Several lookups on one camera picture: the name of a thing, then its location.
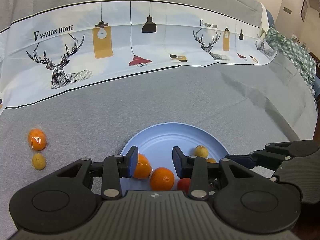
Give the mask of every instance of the red tomato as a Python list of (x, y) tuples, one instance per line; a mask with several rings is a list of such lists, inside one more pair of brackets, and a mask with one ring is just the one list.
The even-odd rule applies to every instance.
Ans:
[(177, 183), (177, 190), (183, 190), (186, 194), (188, 194), (190, 182), (191, 179), (189, 178), (179, 179)]

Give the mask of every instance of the gray tablecloth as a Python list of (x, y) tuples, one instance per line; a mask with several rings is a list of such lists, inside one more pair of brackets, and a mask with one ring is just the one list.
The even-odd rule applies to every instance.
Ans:
[[(0, 30), (37, 12), (88, 0), (0, 0)], [(164, 0), (211, 9), (260, 26), (255, 0)], [(179, 68), (132, 76), (70, 91), (0, 115), (0, 239), (16, 230), (8, 204), (20, 188), (83, 156), (102, 161), (119, 153), (140, 130), (184, 122), (213, 134), (231, 154), (247, 154), (268, 142), (311, 139), (314, 99), (282, 55), (268, 65)], [(36, 171), (27, 134), (41, 126), (48, 137), (47, 167)], [(271, 171), (255, 171), (270, 176)], [(99, 180), (93, 191), (99, 192)]]
[[(311, 139), (316, 118), (308, 87), (281, 54), (266, 66), (182, 66), (6, 109), (0, 115), (0, 238), (15, 231), (8, 204), (17, 190), (83, 156), (102, 161), (119, 153), (150, 125), (189, 123), (213, 134), (231, 154), (247, 154), (268, 142)], [(27, 143), (35, 126), (48, 137), (42, 171), (32, 167)], [(93, 191), (99, 187), (95, 180)]]

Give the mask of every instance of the green checkered cloth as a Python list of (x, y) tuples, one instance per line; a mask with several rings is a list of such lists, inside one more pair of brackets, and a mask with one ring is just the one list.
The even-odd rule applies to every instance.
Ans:
[(271, 48), (286, 56), (295, 65), (308, 87), (312, 89), (316, 75), (316, 62), (310, 54), (280, 34), (273, 26), (268, 30), (265, 39)]

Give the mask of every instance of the orange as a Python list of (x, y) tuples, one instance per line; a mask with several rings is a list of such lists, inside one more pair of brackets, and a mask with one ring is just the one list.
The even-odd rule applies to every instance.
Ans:
[(156, 168), (150, 178), (150, 187), (153, 191), (170, 190), (174, 184), (174, 174), (167, 168)]
[(138, 163), (134, 171), (133, 177), (136, 179), (147, 179), (150, 176), (152, 167), (148, 159), (143, 154), (138, 154)]
[(33, 150), (43, 150), (47, 144), (44, 132), (38, 128), (31, 129), (28, 134), (28, 142)]

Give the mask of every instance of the plate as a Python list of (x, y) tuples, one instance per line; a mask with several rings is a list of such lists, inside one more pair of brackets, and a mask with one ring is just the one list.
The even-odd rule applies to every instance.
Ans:
[[(146, 156), (153, 170), (158, 167), (170, 169), (175, 176), (172, 190), (176, 190), (179, 180), (172, 162), (172, 148), (179, 146), (186, 155), (192, 155), (198, 145), (205, 146), (209, 155), (217, 162), (229, 154), (227, 149), (214, 136), (190, 124), (167, 122), (150, 126), (133, 136), (123, 148), (121, 155), (126, 155), (131, 146), (137, 146), (139, 153)], [(122, 192), (132, 190), (151, 190), (149, 179), (120, 179)]]

